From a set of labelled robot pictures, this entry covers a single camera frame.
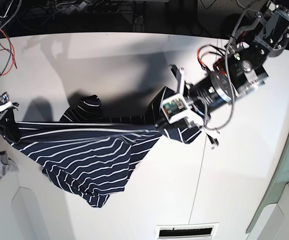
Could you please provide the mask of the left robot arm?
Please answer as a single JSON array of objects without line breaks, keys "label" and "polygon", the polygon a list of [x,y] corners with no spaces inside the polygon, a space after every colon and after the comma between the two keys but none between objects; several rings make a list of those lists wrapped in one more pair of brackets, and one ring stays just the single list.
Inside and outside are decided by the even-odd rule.
[{"label": "left robot arm", "polygon": [[256,91],[268,77],[263,65],[279,56],[289,43],[289,0],[269,0],[249,25],[239,19],[225,47],[214,49],[218,60],[212,68],[204,63],[204,79],[185,81],[185,71],[172,65],[177,91],[163,100],[160,127],[186,125],[208,129],[211,113]]}]

